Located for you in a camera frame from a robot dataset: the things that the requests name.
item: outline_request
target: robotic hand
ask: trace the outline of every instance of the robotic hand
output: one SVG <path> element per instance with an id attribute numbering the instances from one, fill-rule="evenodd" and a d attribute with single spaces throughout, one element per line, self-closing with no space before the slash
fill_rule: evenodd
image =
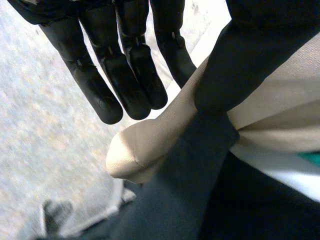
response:
<path id="1" fill-rule="evenodd" d="M 163 108 L 168 96 L 146 44 L 148 0 L 8 0 L 29 23 L 39 25 L 76 83 L 106 124 L 123 109 L 88 53 L 79 21 L 118 99 L 134 120 Z M 150 0 L 157 44 L 180 87 L 196 70 L 180 35 L 185 0 Z M 118 30 L 124 54 L 118 44 Z"/>

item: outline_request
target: beige fabric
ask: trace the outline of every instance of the beige fabric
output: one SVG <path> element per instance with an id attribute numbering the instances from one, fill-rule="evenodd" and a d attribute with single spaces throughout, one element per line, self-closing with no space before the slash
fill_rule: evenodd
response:
<path id="1" fill-rule="evenodd" d="M 106 157 L 115 178 L 146 181 L 196 113 L 194 90 L 205 60 L 156 119 L 119 132 Z M 320 34 L 312 38 L 228 115 L 240 141 L 281 152 L 320 150 Z"/>

